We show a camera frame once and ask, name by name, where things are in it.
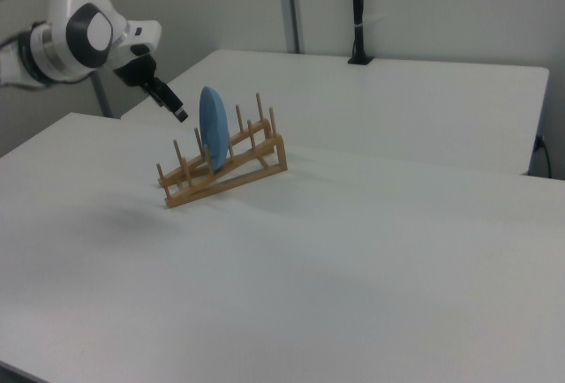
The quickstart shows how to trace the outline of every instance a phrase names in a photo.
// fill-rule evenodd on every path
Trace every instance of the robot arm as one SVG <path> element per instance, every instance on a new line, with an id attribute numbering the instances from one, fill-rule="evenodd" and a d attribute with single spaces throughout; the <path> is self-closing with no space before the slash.
<path id="1" fill-rule="evenodd" d="M 154 76 L 156 21 L 126 20 L 110 0 L 47 0 L 48 18 L 0 45 L 0 86 L 42 89 L 80 81 L 106 65 L 127 86 L 140 86 L 179 121 L 183 103 Z"/>

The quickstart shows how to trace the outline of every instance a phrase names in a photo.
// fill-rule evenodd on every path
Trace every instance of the white table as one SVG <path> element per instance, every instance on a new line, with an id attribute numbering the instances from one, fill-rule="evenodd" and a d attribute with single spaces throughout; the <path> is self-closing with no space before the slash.
<path id="1" fill-rule="evenodd" d="M 57 383 L 565 375 L 563 182 L 287 145 L 288 172 L 168 210 L 174 138 L 196 153 L 69 115 L 0 159 L 0 361 Z"/>
<path id="2" fill-rule="evenodd" d="M 151 99 L 122 119 L 198 126 L 200 90 L 211 86 L 235 129 L 235 104 L 254 112 L 247 105 L 260 92 L 293 145 L 518 175 L 530 166 L 547 76 L 534 67 L 383 59 L 363 67 L 336 56 L 220 50 L 170 84 L 188 123 Z"/>

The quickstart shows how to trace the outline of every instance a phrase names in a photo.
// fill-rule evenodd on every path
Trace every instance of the black cable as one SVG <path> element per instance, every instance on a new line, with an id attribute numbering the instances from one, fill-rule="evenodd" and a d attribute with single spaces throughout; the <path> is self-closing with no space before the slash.
<path id="1" fill-rule="evenodd" d="M 544 137 L 540 135 L 536 135 L 536 140 L 533 144 L 533 152 L 536 153 L 539 149 L 543 148 L 544 152 L 546 153 L 546 161 L 547 161 L 547 177 L 552 178 L 551 172 L 551 161 L 549 159 L 549 151 L 547 150 L 546 142 L 544 142 Z"/>
<path id="2" fill-rule="evenodd" d="M 547 152 L 547 146 L 546 144 L 543 142 L 543 140 L 541 141 L 541 147 L 544 148 L 544 152 L 546 153 L 546 160 L 547 160 L 547 176 L 549 178 L 551 177 L 551 162 L 549 161 L 549 152 Z"/>

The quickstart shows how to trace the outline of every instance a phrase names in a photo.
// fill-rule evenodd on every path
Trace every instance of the blue plate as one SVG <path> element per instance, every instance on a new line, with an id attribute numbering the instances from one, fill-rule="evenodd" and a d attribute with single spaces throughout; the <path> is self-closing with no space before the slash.
<path id="1" fill-rule="evenodd" d="M 217 171 L 226 162 L 230 132 L 222 98 L 208 86 L 200 94 L 200 134 L 202 144 L 208 145 L 212 168 Z"/>

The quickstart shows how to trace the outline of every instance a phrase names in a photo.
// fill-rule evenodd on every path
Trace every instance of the white wall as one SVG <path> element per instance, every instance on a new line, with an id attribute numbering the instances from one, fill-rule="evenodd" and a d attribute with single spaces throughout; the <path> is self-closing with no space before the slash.
<path id="1" fill-rule="evenodd" d="M 351 0 L 298 0 L 303 50 L 350 55 Z M 365 0 L 367 53 L 387 58 L 538 65 L 550 70 L 539 131 L 565 178 L 565 0 Z M 545 175 L 545 158 L 532 171 Z"/>
<path id="2" fill-rule="evenodd" d="M 0 41 L 45 19 L 41 0 L 0 0 Z M 69 112 L 100 114 L 89 81 L 40 92 L 0 89 L 0 156 Z"/>
<path id="3" fill-rule="evenodd" d="M 156 19 L 162 38 L 154 54 L 157 77 L 170 81 L 216 49 L 289 49 L 288 23 L 282 0 L 112 0 L 128 19 Z M 147 96 L 129 88 L 111 71 L 101 72 L 115 116 L 121 116 Z M 198 100 L 185 99 L 190 105 Z"/>

